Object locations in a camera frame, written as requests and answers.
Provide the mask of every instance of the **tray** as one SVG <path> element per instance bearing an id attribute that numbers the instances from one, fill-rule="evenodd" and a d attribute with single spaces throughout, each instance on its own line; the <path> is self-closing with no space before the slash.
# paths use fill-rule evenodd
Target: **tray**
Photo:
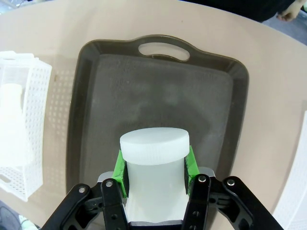
<path id="1" fill-rule="evenodd" d="M 139 46 L 166 43 L 189 53 L 181 61 L 143 55 Z M 67 140 L 67 190 L 96 184 L 112 171 L 121 135 L 145 127 L 189 132 L 198 166 L 230 173 L 248 92 L 239 61 L 198 50 L 166 35 L 130 41 L 95 40 L 79 54 Z"/>

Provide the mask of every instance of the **beige tabletop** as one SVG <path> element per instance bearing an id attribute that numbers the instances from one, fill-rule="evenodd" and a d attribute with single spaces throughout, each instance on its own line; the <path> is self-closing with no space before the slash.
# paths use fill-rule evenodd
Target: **beige tabletop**
<path id="1" fill-rule="evenodd" d="M 232 175 L 273 212 L 307 110 L 307 46 L 252 20 L 177 0 L 55 0 L 0 15 L 0 50 L 53 66 L 44 128 L 44 184 L 27 203 L 0 199 L 42 226 L 64 198 L 66 137 L 77 57 L 94 39 L 164 34 L 236 58 L 249 71 L 248 100 Z M 213 229 L 231 229 L 217 217 Z"/>

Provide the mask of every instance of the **human hand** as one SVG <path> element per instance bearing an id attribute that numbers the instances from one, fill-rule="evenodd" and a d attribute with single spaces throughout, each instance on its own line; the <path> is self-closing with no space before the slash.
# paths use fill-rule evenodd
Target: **human hand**
<path id="1" fill-rule="evenodd" d="M 297 17 L 299 11 L 301 10 L 303 6 L 303 1 L 302 0 L 296 0 L 294 1 L 285 11 L 279 13 L 277 15 L 277 18 L 281 21 L 284 22 L 290 22 L 294 18 Z"/>

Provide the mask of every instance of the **white bin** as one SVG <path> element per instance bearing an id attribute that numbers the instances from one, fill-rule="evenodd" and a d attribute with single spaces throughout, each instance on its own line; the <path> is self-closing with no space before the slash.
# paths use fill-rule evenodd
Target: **white bin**
<path id="1" fill-rule="evenodd" d="M 33 54 L 0 52 L 0 187 L 24 201 L 43 184 L 51 69 Z"/>

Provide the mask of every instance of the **green gripper pad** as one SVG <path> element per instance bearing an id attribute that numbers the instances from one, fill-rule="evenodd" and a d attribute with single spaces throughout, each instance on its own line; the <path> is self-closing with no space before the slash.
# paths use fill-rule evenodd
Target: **green gripper pad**
<path id="1" fill-rule="evenodd" d="M 127 164 L 123 159 L 123 154 L 121 153 L 121 150 L 118 153 L 112 178 L 120 184 L 121 190 L 123 192 L 123 197 L 127 198 L 129 194 L 128 169 Z"/>
<path id="2" fill-rule="evenodd" d="M 192 146 L 190 146 L 190 152 L 184 159 L 184 179 L 185 179 L 185 187 L 186 192 L 190 194 L 190 183 L 197 176 L 200 171 L 198 169 L 194 152 Z M 121 190 L 123 192 L 123 197 L 127 198 L 129 195 L 129 177 L 128 177 L 128 169 L 125 160 L 123 159 L 123 155 L 121 151 L 118 153 L 117 161 L 115 164 L 115 168 L 113 171 L 112 178 L 115 179 L 121 186 Z"/>

